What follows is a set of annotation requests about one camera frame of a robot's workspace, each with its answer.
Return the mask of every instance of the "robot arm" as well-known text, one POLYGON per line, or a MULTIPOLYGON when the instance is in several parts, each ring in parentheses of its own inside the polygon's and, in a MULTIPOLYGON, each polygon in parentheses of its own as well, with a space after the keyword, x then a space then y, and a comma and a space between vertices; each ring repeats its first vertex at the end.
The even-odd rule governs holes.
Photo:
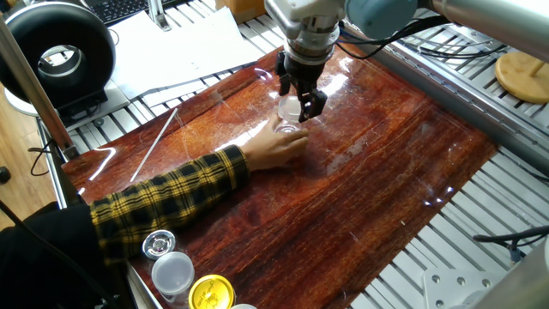
POLYGON ((326 95, 318 77, 334 52, 338 22, 349 20, 371 39, 406 26, 418 8, 472 27, 549 62, 549 5, 541 0, 265 0, 265 9, 286 35, 277 59, 280 95, 291 86, 301 103, 299 122, 322 113, 326 95))
POLYGON ((334 53, 340 36, 338 22, 345 17, 345 0, 266 0, 265 9, 287 37, 279 52, 276 74, 280 95, 294 86, 301 113, 299 122, 322 113, 326 94, 317 90, 318 77, 334 53))

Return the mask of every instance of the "yellow plaid shirt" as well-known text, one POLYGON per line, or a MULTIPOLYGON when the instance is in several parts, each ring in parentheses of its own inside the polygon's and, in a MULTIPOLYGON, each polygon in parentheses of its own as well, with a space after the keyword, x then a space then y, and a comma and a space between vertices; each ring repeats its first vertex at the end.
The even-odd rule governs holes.
POLYGON ((105 263, 139 254, 150 233, 188 224, 249 177, 242 151, 229 146, 93 202, 92 222, 105 263))

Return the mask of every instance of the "glossy tabletop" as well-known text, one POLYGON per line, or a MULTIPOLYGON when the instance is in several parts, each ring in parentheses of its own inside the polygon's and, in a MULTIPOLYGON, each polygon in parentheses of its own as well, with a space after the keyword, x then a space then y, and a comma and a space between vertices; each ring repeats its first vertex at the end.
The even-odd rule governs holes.
MULTIPOLYGON (((256 134, 278 103, 275 54, 185 101, 135 181, 256 134)), ((177 234, 196 278, 225 276, 238 303, 345 308, 492 156, 496 145, 375 62, 337 50, 318 81, 306 154, 177 234)), ((87 202, 120 191, 171 112, 63 169, 87 202)), ((132 262, 154 292, 147 266, 132 262)))

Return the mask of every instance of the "person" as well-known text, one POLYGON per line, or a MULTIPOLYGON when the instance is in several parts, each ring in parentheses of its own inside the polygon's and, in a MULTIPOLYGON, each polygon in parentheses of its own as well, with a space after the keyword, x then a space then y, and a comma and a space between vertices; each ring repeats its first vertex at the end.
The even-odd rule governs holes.
MULTIPOLYGON (((279 167, 304 153, 306 130, 275 133, 274 115, 244 146, 229 146, 88 205, 32 215, 26 224, 74 259, 106 289, 106 267, 141 253, 158 229, 184 227, 246 184, 250 173, 279 167)), ((97 295, 66 264, 19 227, 0 232, 0 307, 97 305, 97 295)))

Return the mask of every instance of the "wooden floor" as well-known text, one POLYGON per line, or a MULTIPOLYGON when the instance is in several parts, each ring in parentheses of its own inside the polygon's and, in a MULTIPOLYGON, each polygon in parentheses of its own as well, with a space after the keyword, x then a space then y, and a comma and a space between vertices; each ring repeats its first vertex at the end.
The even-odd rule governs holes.
MULTIPOLYGON (((8 104, 0 84, 0 167, 7 167, 11 172, 11 180, 0 185, 0 199, 21 219, 55 201, 50 175, 34 177, 30 173, 38 155, 27 151, 32 147, 40 148, 36 121, 8 104)), ((46 170, 42 156, 35 172, 46 170)), ((13 226, 13 223, 0 211, 0 230, 8 226, 13 226)))

